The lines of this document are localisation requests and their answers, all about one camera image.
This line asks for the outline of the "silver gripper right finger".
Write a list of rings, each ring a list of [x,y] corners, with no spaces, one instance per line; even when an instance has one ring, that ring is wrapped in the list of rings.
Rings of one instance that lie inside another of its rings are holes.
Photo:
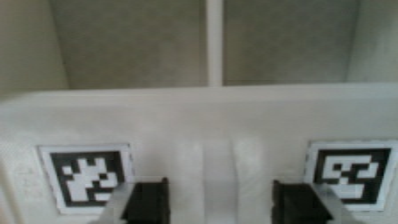
[[[326,184],[273,181],[271,224],[358,224]]]

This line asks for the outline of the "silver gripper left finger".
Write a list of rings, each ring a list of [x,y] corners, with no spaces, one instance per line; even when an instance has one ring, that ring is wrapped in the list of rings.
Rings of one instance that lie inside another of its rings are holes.
[[[168,179],[122,183],[109,195],[100,224],[170,224]]]

